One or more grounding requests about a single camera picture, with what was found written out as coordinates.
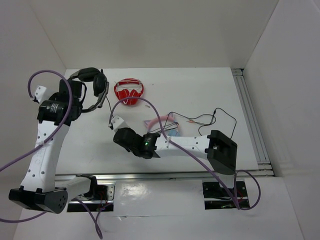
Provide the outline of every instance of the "wire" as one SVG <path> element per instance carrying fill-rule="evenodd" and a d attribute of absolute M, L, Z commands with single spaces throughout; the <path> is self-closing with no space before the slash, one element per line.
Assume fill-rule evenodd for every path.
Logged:
<path fill-rule="evenodd" d="M 56 127 L 56 129 L 43 141 L 46 144 L 48 141 L 50 141 L 50 139 L 52 139 L 54 137 L 54 135 L 56 135 L 56 133 L 60 130 L 60 128 L 63 126 L 63 124 L 67 120 L 67 118 L 69 116 L 69 113 L 71 111 L 71 108 L 72 108 L 72 96 L 73 95 L 72 95 L 72 90 L 71 90 L 71 86 L 70 86 L 69 82 L 67 81 L 67 79 L 62 74 L 60 74 L 59 72 L 54 71 L 54 70 L 40 70 L 40 71 L 37 71 L 34 74 L 32 74 L 31 77 L 28 80 L 27 90 L 28 90 L 28 94 L 29 94 L 30 98 L 32 98 L 34 100 L 37 100 L 37 98 L 35 96 L 33 96 L 32 93 L 31 93 L 31 82 L 32 82 L 32 80 L 34 79 L 35 76 L 37 76 L 39 74 L 42 74 L 42 73 L 52 73 L 52 74 L 55 74 L 55 75 L 59 76 L 65 82 L 65 84 L 66 84 L 66 86 L 68 88 L 68 92 L 69 92 L 69 102 L 68 102 L 68 107 L 66 109 L 66 113 L 65 113 L 63 119 L 61 120 L 61 122 L 59 123 L 59 125 Z M 44 146 L 43 144 L 40 144 L 40 145 L 36 146 L 34 149 L 28 151 L 27 153 L 17 157 L 16 159 L 12 160 L 11 162 L 8 162 L 6 165 L 0 167 L 0 172 L 5 170 L 6 168 L 10 167 L 12 164 L 15 164 L 15 163 L 19 162 L 20 160 L 22 160 L 22 159 L 30 156 L 31 154 L 35 153 L 36 151 L 41 149 L 43 146 Z M 42 213 L 40 213 L 38 215 L 35 215 L 33 217 L 26 218 L 26 219 L 21 219 L 21 220 L 7 220 L 7 219 L 0 218 L 0 222 L 3 222 L 3 223 L 23 223 L 23 222 L 30 221 L 30 220 L 33 220 L 35 218 L 38 218 L 38 217 L 42 216 L 45 213 L 46 212 L 42 212 Z"/>
<path fill-rule="evenodd" d="M 84 101 L 85 101 L 85 98 L 86 98 L 86 94 L 87 94 L 88 88 L 87 88 L 87 85 L 86 85 L 83 81 L 81 82 L 81 84 L 84 86 L 84 93 L 83 93 L 83 98 L 82 98 L 82 100 L 80 101 L 80 103 L 83 104 Z"/>
<path fill-rule="evenodd" d="M 47 213 L 47 212 L 44 211 L 44 212 L 41 212 L 41 213 L 38 214 L 38 215 L 29 217 L 29 218 L 25 218 L 25 219 L 21 219 L 21 220 L 8 220 L 8 219 L 2 219 L 2 218 L 0 218 L 0 222 L 2 222 L 2 223 L 7 223 L 7 224 L 19 224 L 19 223 L 24 223 L 24 222 L 27 222 L 27 221 L 36 219 L 36 218 L 38 218 L 38 217 L 40 217 L 40 216 L 42 216 L 43 214 L 46 214 L 46 213 Z"/>
<path fill-rule="evenodd" d="M 238 210 L 250 210 L 250 209 L 253 209 L 260 201 L 260 198 L 261 198 L 261 188 L 260 188 L 260 185 L 257 181 L 257 179 L 248 171 L 246 170 L 237 170 L 236 172 L 239 173 L 239 172 L 244 172 L 244 173 L 247 173 L 256 183 L 257 187 L 258 187 L 258 198 L 257 198 L 257 201 L 255 202 L 255 204 L 251 207 L 248 207 L 248 208 L 241 208 L 239 206 L 239 203 L 238 203 L 238 197 L 237 197 L 237 174 L 234 175 L 234 195 L 231 193 L 231 191 L 229 190 L 229 188 L 226 186 L 226 184 L 207 166 L 205 165 L 200 159 L 198 159 L 195 155 L 193 155 L 191 152 L 189 152 L 188 150 L 184 149 L 182 146 L 180 146 L 179 144 L 175 143 L 174 141 L 172 141 L 170 138 L 167 137 L 165 131 L 164 131 L 164 128 L 163 128 L 163 125 L 162 125 L 162 122 L 161 122 L 161 118 L 160 118 L 160 115 L 156 109 L 156 107 L 150 102 L 148 101 L 147 99 L 145 98 L 142 98 L 142 97 L 136 97 L 136 96 L 129 96 L 129 97 L 125 97 L 121 100 L 119 100 L 112 108 L 112 111 L 111 111 L 111 114 L 113 114 L 113 112 L 115 111 L 116 107 L 118 104 L 122 103 L 123 101 L 125 100 L 129 100 L 129 99 L 140 99 L 146 103 L 148 103 L 154 110 L 157 118 L 158 118 L 158 121 L 159 121 L 159 125 L 160 125 L 160 128 L 161 128 L 161 132 L 163 134 L 163 137 L 168 139 L 169 143 L 171 143 L 172 145 L 176 146 L 178 149 L 180 149 L 181 151 L 185 152 L 187 155 L 189 155 L 190 157 L 192 157 L 195 161 L 197 161 L 202 167 L 204 167 L 220 184 L 221 186 L 224 188 L 224 190 L 226 191 L 226 193 L 229 195 L 229 197 L 232 199 L 234 205 L 236 206 L 236 208 Z M 109 117 L 109 124 L 111 124 L 111 120 L 112 120 L 112 117 L 110 115 Z"/>
<path fill-rule="evenodd" d="M 232 139 L 232 137 L 234 136 L 234 132 L 235 132 L 235 129 L 236 129 L 236 126 L 237 126 L 237 119 L 233 116 L 231 116 L 229 113 L 227 113 L 225 110 L 223 110 L 221 107 L 217 107 L 214 112 L 213 112 L 213 115 L 216 113 L 217 109 L 223 111 L 225 114 L 227 114 L 230 118 L 233 118 L 235 123 L 234 123 L 234 127 L 233 127 L 233 130 L 232 130 L 232 134 L 231 134 L 231 137 L 230 139 Z"/>
<path fill-rule="evenodd" d="M 167 132 L 167 131 L 169 131 L 169 130 L 174 130 L 174 129 L 176 129 L 176 128 L 178 127 L 178 125 L 179 125 L 179 123 L 177 123 L 177 122 L 172 122 L 172 123 L 170 123 L 169 125 L 164 126 L 163 129 Z M 152 130 L 152 131 L 149 131 L 148 133 L 153 133 L 154 131 L 156 131 L 156 132 L 155 132 L 156 134 L 161 133 L 161 128 L 158 127 L 158 128 L 156 128 L 156 129 L 154 129 L 154 130 Z"/>
<path fill-rule="evenodd" d="M 97 222 L 97 221 L 98 221 L 99 213 L 102 211 L 103 208 L 100 208 L 99 213 L 98 213 L 97 217 L 95 218 L 95 217 L 93 216 L 92 212 L 90 211 L 90 209 L 87 207 L 87 205 L 85 205 L 81 200 L 79 200 L 79 199 L 77 199 L 77 198 L 74 198 L 74 199 L 72 199 L 72 201 L 77 201 L 78 203 L 80 203 L 80 204 L 84 207 L 84 209 L 88 212 L 88 214 L 89 214 L 90 217 L 92 218 L 92 221 L 93 221 L 93 223 L 94 223 L 94 225 L 95 225 L 95 231 L 96 231 L 96 233 L 98 234 L 98 236 L 99 236 L 100 239 L 103 239 L 104 237 L 103 237 L 103 235 L 102 235 L 101 229 L 100 229 L 100 227 L 99 227 L 99 225 L 98 225 L 98 222 Z"/>
<path fill-rule="evenodd" d="M 240 197 L 241 197 L 241 198 L 238 200 L 238 202 L 241 201 L 242 199 L 244 199 L 244 196 L 242 195 L 242 193 L 241 193 L 239 190 L 237 190 L 236 192 L 237 192 L 237 193 L 240 195 Z"/>
<path fill-rule="evenodd" d="M 215 124 L 215 122 L 216 122 L 216 120 L 217 120 L 213 114 L 209 114 L 209 113 L 204 113 L 204 114 L 201 114 L 201 115 L 199 115 L 199 116 L 197 116 L 197 117 L 187 117 L 187 116 L 184 116 L 184 115 L 182 115 L 182 114 L 180 114 L 180 113 L 177 113 L 177 112 L 175 112 L 175 111 L 171 111 L 171 112 L 168 113 L 168 116 L 167 116 L 167 118 L 166 118 L 166 120 L 165 120 L 164 128 L 166 127 L 166 124 L 167 124 L 167 121 L 168 121 L 168 118 L 169 118 L 169 115 L 170 115 L 170 114 L 177 114 L 177 115 L 179 115 L 180 117 L 183 117 L 183 118 L 188 119 L 188 120 L 198 119 L 198 118 L 201 118 L 202 116 L 211 116 L 211 121 L 210 121 L 210 123 L 203 123 L 203 122 L 198 122 L 198 121 L 192 121 L 192 123 L 201 125 L 201 126 L 198 128 L 198 133 L 200 134 L 200 136 L 202 136 L 202 134 L 200 133 L 200 129 L 201 129 L 202 127 L 213 125 L 213 124 Z"/>
<path fill-rule="evenodd" d="M 211 125 L 213 125 L 213 124 L 216 123 L 217 119 L 216 119 L 215 115 L 216 115 L 217 110 L 223 111 L 223 112 L 224 112 L 225 114 L 227 114 L 229 117 L 231 117 L 231 118 L 234 119 L 235 124 L 234 124 L 233 130 L 232 130 L 232 134 L 231 134 L 231 137 L 230 137 L 230 139 L 232 139 L 232 137 L 234 136 L 234 132 L 235 132 L 235 129 L 236 129 L 236 125 L 237 125 L 237 119 L 234 118 L 233 116 L 231 116 L 229 113 L 227 113 L 227 112 L 226 112 L 225 110 L 223 110 L 221 107 L 217 107 L 217 108 L 213 111 L 213 114 L 204 113 L 204 114 L 201 114 L 201 115 L 199 115 L 199 116 L 197 116 L 197 117 L 193 117 L 193 118 L 192 118 L 192 117 L 184 116 L 184 115 L 182 115 L 182 114 L 180 114 L 180 113 L 177 113 L 177 112 L 175 112 L 175 111 L 171 111 L 171 112 L 168 113 L 168 117 L 167 117 L 166 120 L 165 120 L 164 127 L 166 127 L 166 124 L 167 124 L 167 121 L 168 121 L 168 118 L 169 118 L 169 115 L 170 115 L 170 114 L 177 114 L 177 115 L 179 115 L 180 117 L 183 117 L 183 118 L 186 118 L 186 119 L 189 119 L 189 120 L 198 119 L 198 118 L 201 118 L 201 117 L 203 117 L 203 116 L 211 116 L 211 121 L 210 121 L 210 123 L 203 123 L 203 122 L 192 121 L 192 122 L 195 123 L 195 124 L 201 125 L 201 126 L 198 128 L 198 133 L 200 134 L 200 136 L 202 136 L 202 134 L 201 134 L 201 132 L 200 132 L 200 129 L 201 129 L 201 128 L 207 127 L 207 126 L 211 126 Z"/>
<path fill-rule="evenodd" d="M 106 100 L 108 101 L 108 104 L 109 104 L 109 109 L 110 109 L 110 113 L 111 113 L 111 104 L 110 104 L 110 101 L 109 101 L 109 98 L 107 96 L 105 96 Z"/>

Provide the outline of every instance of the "red headphones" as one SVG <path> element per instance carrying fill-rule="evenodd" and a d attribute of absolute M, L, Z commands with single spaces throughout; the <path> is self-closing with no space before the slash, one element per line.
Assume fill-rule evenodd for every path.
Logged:
<path fill-rule="evenodd" d="M 117 91 L 117 87 L 119 87 L 121 85 L 125 85 L 125 84 L 137 84 L 137 85 L 141 86 L 142 89 L 140 92 L 137 92 L 137 90 L 135 90 L 135 89 L 130 90 L 127 88 L 122 89 L 120 91 Z M 118 81 L 115 84 L 114 93 L 119 100 L 122 100 L 126 97 L 141 97 L 142 94 L 144 93 L 144 85 L 142 84 L 142 82 L 139 79 L 126 78 L 121 81 Z M 122 103 L 125 105 L 135 105 L 137 102 L 138 102 L 138 99 L 127 99 L 126 101 L 123 101 Z"/>

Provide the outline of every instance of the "headphone ear cup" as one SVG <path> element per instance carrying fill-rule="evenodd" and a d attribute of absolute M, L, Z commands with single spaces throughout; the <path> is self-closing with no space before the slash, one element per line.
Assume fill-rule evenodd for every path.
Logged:
<path fill-rule="evenodd" d="M 94 67 L 87 67 L 80 69 L 77 77 L 81 82 L 88 83 L 94 81 L 94 77 L 99 73 L 100 71 L 98 69 Z"/>
<path fill-rule="evenodd" d="M 98 97 L 99 94 L 105 90 L 106 84 L 107 78 L 103 73 L 98 73 L 95 75 L 93 79 L 93 94 Z"/>
<path fill-rule="evenodd" d="M 130 92 L 128 89 L 122 89 L 121 91 L 117 92 L 117 97 L 119 100 L 122 100 L 126 97 L 129 97 L 129 94 L 130 94 Z M 127 99 L 126 101 L 123 101 L 122 103 L 125 105 L 128 105 L 128 102 L 129 102 L 129 100 Z"/>
<path fill-rule="evenodd" d="M 129 97 L 139 97 L 137 90 L 131 90 Z M 128 105 L 135 105 L 138 102 L 138 99 L 129 99 Z"/>

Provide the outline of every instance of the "white floor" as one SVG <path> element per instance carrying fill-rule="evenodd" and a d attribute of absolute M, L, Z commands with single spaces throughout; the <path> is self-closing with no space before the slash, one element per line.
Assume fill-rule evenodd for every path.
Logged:
<path fill-rule="evenodd" d="M 68 77 L 76 69 L 69 69 Z M 124 78 L 138 78 L 144 86 L 143 97 L 152 102 L 159 114 L 175 111 L 188 117 L 204 113 L 212 114 L 217 107 L 223 108 L 237 119 L 233 140 L 238 144 L 237 169 L 256 170 L 257 160 L 244 113 L 241 107 L 234 78 L 230 68 L 129 68 L 105 69 L 109 82 L 109 94 L 113 106 L 117 98 L 114 85 Z M 85 106 L 97 101 L 88 83 Z M 152 108 L 140 101 L 137 106 L 120 104 L 115 113 L 120 115 L 137 133 L 146 133 L 144 120 L 156 117 Z M 143 159 L 135 157 L 113 143 L 114 132 L 108 128 L 110 110 L 107 101 L 102 109 L 84 113 L 72 123 L 65 138 L 57 165 L 57 174 L 114 174 L 114 173 L 159 173 L 199 172 L 204 169 L 190 157 L 167 157 Z M 231 136 L 234 120 L 222 111 L 216 112 L 216 123 L 203 127 L 201 132 L 220 130 Z M 198 125 L 177 117 L 183 136 L 199 136 Z M 210 117 L 200 119 L 209 122 Z"/>
<path fill-rule="evenodd" d="M 198 190 L 201 181 L 174 181 L 165 190 L 158 182 L 127 182 L 119 185 L 116 195 L 118 205 L 114 212 L 104 212 L 99 217 L 103 239 L 106 240 L 303 240 L 286 185 L 282 178 L 258 178 L 261 201 L 249 211 L 236 209 L 205 210 L 203 196 Z M 127 194 L 120 194 L 126 188 Z M 250 204 L 258 196 L 255 183 L 246 179 Z M 38 212 L 23 209 L 21 218 Z M 17 226 L 14 240 L 26 239 L 99 239 L 88 213 L 47 213 L 33 221 Z"/>

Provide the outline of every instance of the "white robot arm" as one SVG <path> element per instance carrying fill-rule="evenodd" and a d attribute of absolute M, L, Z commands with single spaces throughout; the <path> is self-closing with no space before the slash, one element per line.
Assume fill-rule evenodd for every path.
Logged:
<path fill-rule="evenodd" d="M 108 93 L 109 83 L 103 71 L 96 68 L 84 68 L 68 79 L 72 91 L 72 106 L 66 121 L 60 130 L 44 142 L 62 121 L 69 105 L 67 85 L 61 80 L 59 92 L 53 92 L 44 86 L 38 86 L 34 93 L 34 102 L 40 104 L 38 111 L 38 133 L 35 147 L 43 145 L 32 156 L 27 173 L 19 188 L 11 189 L 9 199 L 26 209 L 46 211 L 59 214 L 73 198 L 83 195 L 92 198 L 96 194 L 97 179 L 94 176 L 80 174 L 74 179 L 55 185 L 56 168 L 64 139 L 71 123 L 82 113 L 92 112 L 100 108 Z M 98 97 L 95 105 L 83 109 L 86 95 L 84 82 L 93 82 L 94 95 Z M 85 86 L 84 97 L 82 86 Z"/>
<path fill-rule="evenodd" d="M 111 120 L 109 127 L 115 131 L 113 141 L 137 157 L 151 159 L 187 156 L 162 134 L 138 135 L 119 116 Z M 212 130 L 210 135 L 205 136 L 170 136 L 169 138 L 196 157 L 208 160 L 226 185 L 233 188 L 238 146 L 229 137 L 218 130 Z"/>

